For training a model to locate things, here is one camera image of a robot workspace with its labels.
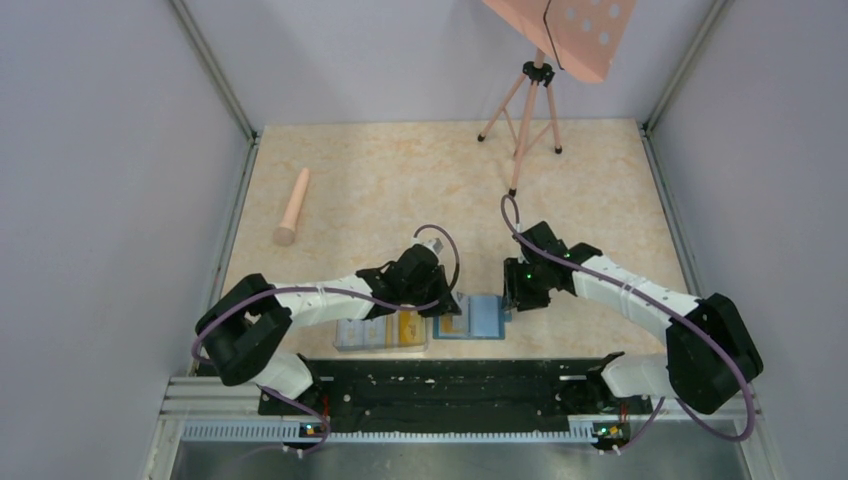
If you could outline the blue card holder wallet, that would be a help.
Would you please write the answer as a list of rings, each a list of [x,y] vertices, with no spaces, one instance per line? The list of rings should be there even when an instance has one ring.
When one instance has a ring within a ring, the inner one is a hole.
[[[439,319],[433,320],[433,338],[436,340],[503,340],[506,324],[512,321],[512,312],[502,309],[502,297],[498,295],[466,295],[456,292],[455,300],[462,313],[468,318],[469,331],[464,336],[447,336],[439,333]]]

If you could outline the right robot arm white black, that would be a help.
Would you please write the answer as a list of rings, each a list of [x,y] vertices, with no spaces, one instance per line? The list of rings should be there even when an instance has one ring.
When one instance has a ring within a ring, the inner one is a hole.
[[[567,246],[542,221],[522,232],[503,266],[506,310],[546,308],[552,291],[594,301],[654,336],[662,354],[615,355],[586,385],[589,404],[612,412],[627,397],[664,396],[713,414],[764,370],[735,303],[679,293],[627,271],[586,243]]]

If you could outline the clear acrylic card stand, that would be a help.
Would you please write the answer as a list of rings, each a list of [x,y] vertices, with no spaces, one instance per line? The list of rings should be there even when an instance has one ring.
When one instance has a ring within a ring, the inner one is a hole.
[[[417,312],[400,311],[370,320],[339,320],[334,347],[343,353],[420,352],[428,348],[428,324]]]

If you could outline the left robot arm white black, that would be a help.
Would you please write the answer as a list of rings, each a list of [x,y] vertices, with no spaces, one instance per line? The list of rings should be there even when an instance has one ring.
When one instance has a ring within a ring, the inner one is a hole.
[[[413,245],[383,266],[331,281],[273,284],[250,274],[198,320],[192,354],[211,364],[224,385],[253,383],[282,395],[295,412],[308,413],[319,404],[321,388],[302,355],[281,351],[286,334],[400,311],[422,317],[461,311],[429,246]]]

